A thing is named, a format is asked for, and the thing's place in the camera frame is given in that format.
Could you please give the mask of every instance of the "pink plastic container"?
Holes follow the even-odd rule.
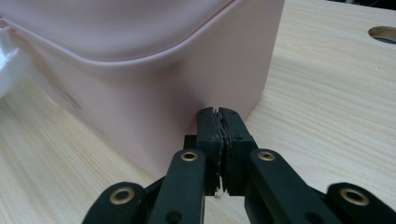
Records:
[[[48,95],[158,177],[199,109],[256,104],[283,3],[0,0],[0,16]]]

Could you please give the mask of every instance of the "wood grain surface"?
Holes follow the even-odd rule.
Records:
[[[374,26],[395,27],[396,12],[287,0],[266,87],[246,123],[310,186],[354,183],[396,209],[396,45],[368,36]],[[32,79],[0,99],[0,223],[80,223],[121,181],[154,179]],[[206,198],[205,223],[248,223],[243,198]]]

